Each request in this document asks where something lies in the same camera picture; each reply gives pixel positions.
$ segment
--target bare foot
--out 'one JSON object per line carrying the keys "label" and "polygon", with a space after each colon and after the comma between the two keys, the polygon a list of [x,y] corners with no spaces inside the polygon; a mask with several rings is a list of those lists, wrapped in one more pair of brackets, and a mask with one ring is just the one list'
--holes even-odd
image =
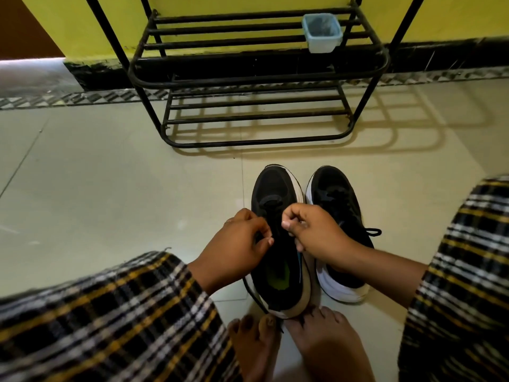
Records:
{"label": "bare foot", "polygon": [[228,333],[235,348],[244,381],[264,381],[277,336],[276,318],[265,315],[258,322],[251,315],[246,315],[242,320],[231,321],[228,324]]}
{"label": "bare foot", "polygon": [[359,335],[338,311],[313,308],[297,319],[284,322],[304,364],[319,381],[372,382],[375,380]]}

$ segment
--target sneaker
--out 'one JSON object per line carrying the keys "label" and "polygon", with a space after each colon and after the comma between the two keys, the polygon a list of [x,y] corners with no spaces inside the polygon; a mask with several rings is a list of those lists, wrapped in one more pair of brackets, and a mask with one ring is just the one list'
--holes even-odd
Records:
{"label": "sneaker", "polygon": [[299,315],[311,296],[308,267],[297,251],[294,237],[281,226],[283,211],[295,202],[304,202],[304,198],[293,174],[280,165],[265,166],[253,189],[251,210],[267,220],[274,244],[251,272],[251,278],[262,303],[254,298],[255,301],[264,312],[281,319]]}
{"label": "sneaker", "polygon": [[[370,236],[380,236],[380,229],[366,229],[362,224],[359,202],[347,177],[336,167],[322,166],[309,180],[306,202],[326,210],[348,237],[373,248]],[[338,302],[362,301],[370,287],[362,280],[330,265],[316,261],[318,282],[324,292]]]}

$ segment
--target white shoe sole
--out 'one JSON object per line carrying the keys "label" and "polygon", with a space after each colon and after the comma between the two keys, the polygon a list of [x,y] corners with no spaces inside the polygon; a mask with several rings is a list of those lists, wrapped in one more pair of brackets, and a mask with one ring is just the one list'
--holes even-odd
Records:
{"label": "white shoe sole", "polygon": [[[306,187],[306,203],[310,205],[313,205],[313,196],[311,195],[311,182],[313,181],[313,177],[315,177],[315,174],[311,176],[308,186]],[[329,275],[327,265],[320,260],[316,260],[316,273],[320,287],[327,295],[338,302],[362,302],[370,290],[368,284],[364,284],[360,288],[350,288],[336,282],[332,276]]]}
{"label": "white shoe sole", "polygon": [[[297,181],[295,176],[286,167],[284,167],[282,165],[273,163],[273,164],[267,165],[265,167],[269,167],[269,166],[278,166],[278,167],[282,167],[283,169],[286,170],[290,179],[292,180],[292,185],[293,185],[293,189],[295,191],[296,197],[297,197],[297,202],[303,203],[304,195],[302,194],[302,188],[300,187],[299,181]],[[280,319],[290,319],[290,318],[294,318],[294,317],[302,314],[302,312],[308,306],[310,299],[311,299],[311,279],[309,277],[308,266],[307,266],[303,257],[302,257],[302,296],[296,305],[294,305],[289,310],[274,311],[274,310],[270,310],[268,308],[268,304],[260,296],[260,300],[262,301],[265,308],[267,308],[267,310],[272,315],[277,316]]]}

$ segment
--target plaid fabric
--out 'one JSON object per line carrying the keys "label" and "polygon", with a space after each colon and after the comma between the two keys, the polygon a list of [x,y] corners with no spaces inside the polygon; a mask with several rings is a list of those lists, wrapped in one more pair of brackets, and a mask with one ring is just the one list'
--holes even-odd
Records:
{"label": "plaid fabric", "polygon": [[187,266],[149,252],[0,303],[0,380],[241,380],[226,328]]}
{"label": "plaid fabric", "polygon": [[400,380],[509,380],[509,176],[482,181],[408,310]]}

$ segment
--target small square container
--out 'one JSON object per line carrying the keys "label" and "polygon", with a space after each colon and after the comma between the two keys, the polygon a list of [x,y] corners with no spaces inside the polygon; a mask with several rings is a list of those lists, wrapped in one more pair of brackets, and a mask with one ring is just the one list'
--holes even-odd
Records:
{"label": "small square container", "polygon": [[311,53],[332,52],[343,40],[340,23],[331,13],[304,15],[302,28]]}

